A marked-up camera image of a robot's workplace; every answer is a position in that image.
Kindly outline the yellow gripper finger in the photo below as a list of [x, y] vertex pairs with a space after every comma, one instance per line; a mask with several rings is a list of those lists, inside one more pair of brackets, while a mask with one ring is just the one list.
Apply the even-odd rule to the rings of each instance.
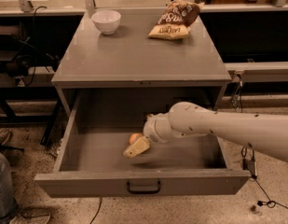
[[147, 151], [149, 148], [150, 148], [149, 141], [144, 136], [142, 136], [132, 145], [130, 144], [123, 152], [123, 155], [127, 158], [133, 158]]

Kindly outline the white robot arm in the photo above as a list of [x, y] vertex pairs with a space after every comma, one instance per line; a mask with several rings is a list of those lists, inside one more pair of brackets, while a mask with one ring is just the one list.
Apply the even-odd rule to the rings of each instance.
[[288, 163], [288, 116], [212, 111], [179, 102], [167, 113], [150, 115], [142, 133], [130, 136], [124, 155], [129, 158], [151, 146], [211, 134]]

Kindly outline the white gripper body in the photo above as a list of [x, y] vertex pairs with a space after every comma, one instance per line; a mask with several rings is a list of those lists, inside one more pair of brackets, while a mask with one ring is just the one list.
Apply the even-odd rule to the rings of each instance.
[[144, 124], [144, 136], [151, 143], [166, 143], [174, 138], [168, 114], [148, 115]]

